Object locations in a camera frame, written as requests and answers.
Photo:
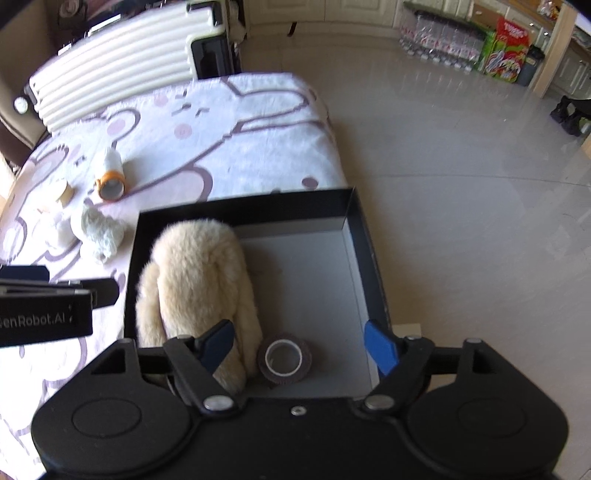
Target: metal screw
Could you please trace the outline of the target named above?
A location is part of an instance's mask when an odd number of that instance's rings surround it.
[[[203,400],[203,406],[210,411],[226,411],[234,406],[234,401],[225,395],[212,395]]]
[[[387,395],[370,395],[365,399],[365,406],[373,411],[389,410],[395,403],[394,399]]]
[[[308,410],[302,405],[297,405],[291,409],[291,414],[294,417],[301,417],[302,415],[306,415],[306,413],[308,413]]]

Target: plush toy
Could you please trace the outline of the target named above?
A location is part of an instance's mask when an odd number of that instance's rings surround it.
[[[228,225],[196,220],[169,226],[139,279],[135,316],[141,347],[182,334],[199,337],[228,319],[236,343],[214,378],[235,394],[258,372],[261,325],[244,253]]]

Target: tile floor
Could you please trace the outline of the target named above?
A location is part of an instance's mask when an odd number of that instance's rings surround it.
[[[327,103],[359,187],[394,323],[485,338],[566,411],[564,480],[591,468],[591,161],[555,100],[408,58],[395,41],[248,40],[250,71]]]

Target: bedsheet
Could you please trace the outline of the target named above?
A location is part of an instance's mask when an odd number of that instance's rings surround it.
[[[115,203],[95,191],[91,160],[113,146],[131,189]],[[81,259],[79,244],[48,247],[37,225],[43,188],[65,178],[81,203],[123,219],[128,231],[105,265]],[[140,210],[276,191],[342,187],[326,109],[291,74],[242,74],[171,86],[116,103],[56,132],[22,169],[0,218],[0,261],[46,265],[53,281],[113,277],[113,307],[93,313],[92,336],[0,349],[0,471],[33,480],[34,412],[123,332],[126,278]]]

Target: black box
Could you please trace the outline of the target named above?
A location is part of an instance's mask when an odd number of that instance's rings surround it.
[[[136,285],[152,244],[171,223],[209,218],[234,228],[246,256],[264,336],[288,332],[312,352],[308,376],[246,393],[357,397],[379,381],[363,345],[368,319],[390,328],[375,254],[353,189],[272,193],[192,203],[139,215],[129,266],[125,336],[136,338]]]

